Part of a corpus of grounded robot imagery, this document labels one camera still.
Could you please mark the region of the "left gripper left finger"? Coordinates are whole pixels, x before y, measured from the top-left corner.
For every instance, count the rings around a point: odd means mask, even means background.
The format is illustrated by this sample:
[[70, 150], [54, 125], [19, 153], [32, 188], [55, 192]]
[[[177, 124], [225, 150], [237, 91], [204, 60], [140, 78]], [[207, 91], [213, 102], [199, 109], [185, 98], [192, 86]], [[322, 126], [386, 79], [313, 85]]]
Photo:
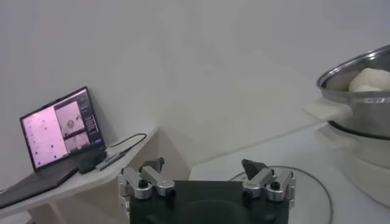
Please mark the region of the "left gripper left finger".
[[164, 158], [159, 157], [152, 161], [145, 161], [138, 170], [127, 167], [119, 173], [119, 199], [128, 219], [130, 219], [132, 197], [143, 201], [150, 199], [153, 191], [164, 198], [176, 194], [175, 182], [161, 174], [164, 164]]

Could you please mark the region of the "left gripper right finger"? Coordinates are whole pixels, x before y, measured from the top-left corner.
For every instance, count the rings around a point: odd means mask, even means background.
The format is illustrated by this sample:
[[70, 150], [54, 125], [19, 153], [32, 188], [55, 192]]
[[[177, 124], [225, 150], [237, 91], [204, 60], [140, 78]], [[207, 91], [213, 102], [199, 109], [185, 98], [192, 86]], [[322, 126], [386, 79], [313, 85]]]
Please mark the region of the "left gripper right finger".
[[296, 178], [292, 171], [283, 169], [279, 174], [264, 163], [243, 159], [241, 165], [247, 176], [243, 181], [242, 195], [245, 201], [260, 198], [280, 203], [287, 201], [291, 209], [295, 204]]

